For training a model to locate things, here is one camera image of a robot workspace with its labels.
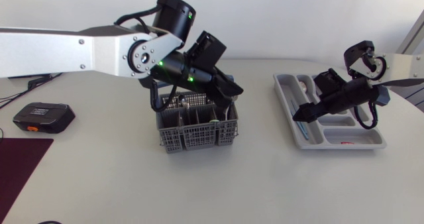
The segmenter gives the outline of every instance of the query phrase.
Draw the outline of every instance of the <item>utensil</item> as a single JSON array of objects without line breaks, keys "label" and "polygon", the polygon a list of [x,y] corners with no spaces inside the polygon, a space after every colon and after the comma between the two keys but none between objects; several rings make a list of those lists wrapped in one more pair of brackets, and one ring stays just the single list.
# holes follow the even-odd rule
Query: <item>utensil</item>
[{"label": "utensil", "polygon": [[191,125],[191,121],[190,121],[190,103],[188,102],[188,100],[186,99],[186,97],[184,97],[184,95],[179,95],[178,96],[178,100],[180,101],[182,107],[184,107],[185,110],[187,111],[188,124]]}]

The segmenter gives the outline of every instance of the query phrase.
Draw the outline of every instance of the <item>black cable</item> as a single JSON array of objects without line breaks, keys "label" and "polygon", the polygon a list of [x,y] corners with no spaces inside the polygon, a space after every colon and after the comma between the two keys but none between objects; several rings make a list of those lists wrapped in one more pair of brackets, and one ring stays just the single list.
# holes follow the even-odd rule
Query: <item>black cable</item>
[{"label": "black cable", "polygon": [[0,99],[7,99],[7,98],[10,98],[10,97],[13,97],[13,96],[16,96],[16,95],[19,95],[19,94],[21,94],[22,92],[20,92],[20,93],[16,93],[16,94],[14,94],[14,95],[10,95],[10,96],[8,96],[8,97],[3,97],[3,98],[0,98]]},{"label": "black cable", "polygon": [[145,32],[146,34],[150,34],[150,30],[148,29],[148,27],[147,27],[146,23],[145,23],[142,19],[140,19],[140,18],[134,18],[134,19],[136,19],[138,22],[140,22],[140,24],[141,24],[141,26],[143,27],[144,32]]},{"label": "black cable", "polygon": [[158,97],[158,94],[157,94],[158,88],[157,88],[157,86],[154,87],[155,83],[156,82],[153,80],[152,81],[152,87],[150,88],[150,106],[152,107],[154,112],[162,112],[166,108],[168,108],[169,104],[172,101],[172,98],[175,96],[175,93],[177,92],[177,84],[174,84],[174,86],[172,87],[170,96],[168,97],[168,100],[165,102],[165,104],[163,104],[163,106],[157,108],[156,107],[156,101],[157,101],[156,98]]},{"label": "black cable", "polygon": [[372,115],[372,123],[371,123],[370,126],[365,125],[364,121],[362,121],[362,119],[360,118],[359,112],[358,112],[358,106],[355,106],[353,108],[353,111],[354,111],[355,116],[356,116],[356,120],[359,122],[359,125],[362,126],[364,129],[372,129],[375,126],[377,126],[377,123],[378,123],[378,115],[377,115],[376,104],[374,102],[369,101],[368,106],[370,108],[371,115]]},{"label": "black cable", "polygon": [[5,133],[3,132],[2,128],[0,128],[1,131],[1,137],[0,137],[0,144],[3,142],[3,137],[5,136]]},{"label": "black cable", "polygon": [[129,14],[129,15],[123,15],[122,17],[120,17],[119,19],[117,19],[114,22],[114,24],[115,25],[121,25],[125,21],[128,21],[130,19],[135,19],[135,18],[140,18],[140,17],[146,16],[146,15],[151,15],[153,13],[158,12],[161,8],[162,8],[161,5],[157,5],[155,8],[151,8],[151,9],[146,10],[146,11],[141,11],[141,12],[137,12],[137,13],[133,13],[133,14]]},{"label": "black cable", "polygon": [[41,84],[33,85],[31,88],[28,88],[26,91],[23,91],[23,92],[21,92],[21,93],[18,93],[18,95],[16,95],[16,94],[15,94],[16,96],[15,96],[14,98],[10,98],[10,99],[6,99],[6,100],[4,100],[4,101],[0,101],[0,103],[2,103],[2,102],[6,102],[6,103],[4,103],[4,104],[2,104],[2,105],[0,106],[0,109],[2,109],[3,107],[5,107],[6,105],[10,104],[12,101],[14,101],[14,100],[16,100],[16,99],[20,98],[21,96],[25,95],[26,93],[28,93],[28,92],[32,91],[33,89],[35,89],[35,88],[37,88],[37,87],[40,87],[40,86],[42,86],[42,85],[44,85],[44,84],[46,84],[46,83],[48,83],[48,82],[52,81],[53,79],[57,78],[57,77],[58,77],[58,76],[60,76],[60,75],[62,75],[62,73],[59,73],[59,74],[56,74],[55,76],[50,77],[48,80],[46,80],[45,82],[42,82]]}]

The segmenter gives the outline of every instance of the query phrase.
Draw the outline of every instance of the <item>white plastic tray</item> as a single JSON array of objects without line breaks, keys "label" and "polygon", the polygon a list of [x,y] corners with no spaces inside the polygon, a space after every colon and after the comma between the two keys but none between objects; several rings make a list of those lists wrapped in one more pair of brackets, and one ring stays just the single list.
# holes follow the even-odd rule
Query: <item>white plastic tray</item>
[{"label": "white plastic tray", "polygon": [[[324,115],[311,123],[302,122],[301,124],[307,131],[307,137],[305,137],[299,125],[293,121],[292,113],[294,114],[301,104],[309,102],[316,104],[319,102],[317,88],[313,81],[314,77],[315,74],[274,74],[275,90],[298,147],[302,149],[375,149],[386,147],[386,141],[378,129],[366,130],[362,128],[356,121],[352,109],[334,115]],[[306,93],[302,90],[300,82],[306,84]],[[362,120],[369,121],[370,118],[363,108],[361,106],[358,108]]]}]

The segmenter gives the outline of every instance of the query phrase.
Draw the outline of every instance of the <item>white wall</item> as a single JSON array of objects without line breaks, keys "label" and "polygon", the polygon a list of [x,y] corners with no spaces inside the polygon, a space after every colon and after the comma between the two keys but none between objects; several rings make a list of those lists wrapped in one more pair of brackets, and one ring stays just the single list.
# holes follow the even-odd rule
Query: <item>white wall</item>
[{"label": "white wall", "polygon": [[[225,58],[295,58],[343,66],[343,52],[362,40],[395,52],[424,0],[184,0],[197,16],[188,44],[202,30],[228,49]],[[149,9],[156,0],[0,0],[0,27],[82,30]],[[149,24],[152,17],[146,20]]]}]

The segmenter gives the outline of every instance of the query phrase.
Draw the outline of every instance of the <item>dark red mat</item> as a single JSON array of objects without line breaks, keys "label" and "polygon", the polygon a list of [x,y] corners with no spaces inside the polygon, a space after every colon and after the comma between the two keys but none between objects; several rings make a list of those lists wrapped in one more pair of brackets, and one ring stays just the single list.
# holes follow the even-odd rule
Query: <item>dark red mat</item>
[{"label": "dark red mat", "polygon": [[0,143],[0,223],[53,139],[6,139]]}]

